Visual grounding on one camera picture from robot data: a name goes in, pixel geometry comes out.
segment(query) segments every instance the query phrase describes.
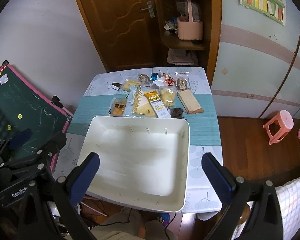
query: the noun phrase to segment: blue gripper pad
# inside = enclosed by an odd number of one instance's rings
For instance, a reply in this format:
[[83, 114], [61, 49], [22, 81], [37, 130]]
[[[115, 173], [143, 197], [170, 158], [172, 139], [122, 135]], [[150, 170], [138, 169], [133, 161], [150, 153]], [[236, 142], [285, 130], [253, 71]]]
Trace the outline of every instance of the blue gripper pad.
[[24, 130], [23, 132], [18, 133], [10, 139], [9, 149], [15, 150], [22, 145], [24, 145], [32, 137], [32, 130], [30, 128]]
[[99, 167], [99, 155], [91, 152], [80, 166], [71, 171], [66, 187], [69, 191], [69, 202], [72, 206], [80, 203]]
[[201, 166], [211, 185], [223, 204], [230, 205], [236, 183], [234, 176], [215, 159], [211, 153], [205, 153], [201, 159]]

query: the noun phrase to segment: door handle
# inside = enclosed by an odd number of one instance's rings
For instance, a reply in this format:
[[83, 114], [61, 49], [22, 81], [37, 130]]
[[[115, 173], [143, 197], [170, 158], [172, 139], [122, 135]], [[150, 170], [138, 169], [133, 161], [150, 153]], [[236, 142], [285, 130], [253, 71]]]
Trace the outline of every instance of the door handle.
[[154, 18], [154, 11], [153, 11], [152, 2], [148, 1], [147, 5], [148, 5], [148, 8], [143, 8], [143, 9], [140, 9], [139, 11], [142, 12], [142, 11], [149, 10], [150, 18]]

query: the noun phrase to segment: basket handle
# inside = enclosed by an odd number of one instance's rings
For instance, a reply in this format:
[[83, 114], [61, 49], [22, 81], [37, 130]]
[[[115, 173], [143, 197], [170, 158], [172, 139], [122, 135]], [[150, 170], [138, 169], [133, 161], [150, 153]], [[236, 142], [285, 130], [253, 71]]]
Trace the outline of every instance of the basket handle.
[[188, 3], [188, 16], [189, 16], [189, 22], [193, 23], [191, 0], [187, 0], [187, 3]]

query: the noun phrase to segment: wooden floor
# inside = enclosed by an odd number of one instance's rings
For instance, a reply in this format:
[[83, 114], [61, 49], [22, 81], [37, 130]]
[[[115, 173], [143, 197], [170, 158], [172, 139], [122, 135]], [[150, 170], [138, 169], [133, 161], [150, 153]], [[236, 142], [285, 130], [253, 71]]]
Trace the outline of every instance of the wooden floor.
[[[223, 164], [234, 176], [245, 179], [261, 179], [281, 174], [300, 166], [300, 140], [297, 136], [300, 120], [294, 120], [294, 128], [280, 143], [269, 145], [269, 137], [262, 125], [265, 119], [219, 117]], [[84, 200], [85, 203], [101, 210], [100, 201]], [[121, 206], [103, 202], [104, 211], [115, 214]], [[84, 217], [97, 223], [107, 218], [84, 207]], [[203, 240], [215, 224], [215, 218], [201, 221], [195, 214], [177, 214], [169, 229], [179, 240]]]

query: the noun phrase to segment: chalkboard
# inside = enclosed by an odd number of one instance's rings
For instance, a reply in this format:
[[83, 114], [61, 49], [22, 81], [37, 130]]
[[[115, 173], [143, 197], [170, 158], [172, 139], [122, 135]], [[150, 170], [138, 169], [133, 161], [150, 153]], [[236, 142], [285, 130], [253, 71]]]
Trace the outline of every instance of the chalkboard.
[[65, 131], [70, 117], [30, 85], [7, 61], [0, 67], [0, 136], [8, 140], [30, 128], [32, 138], [13, 150], [10, 160], [35, 153], [57, 132]]

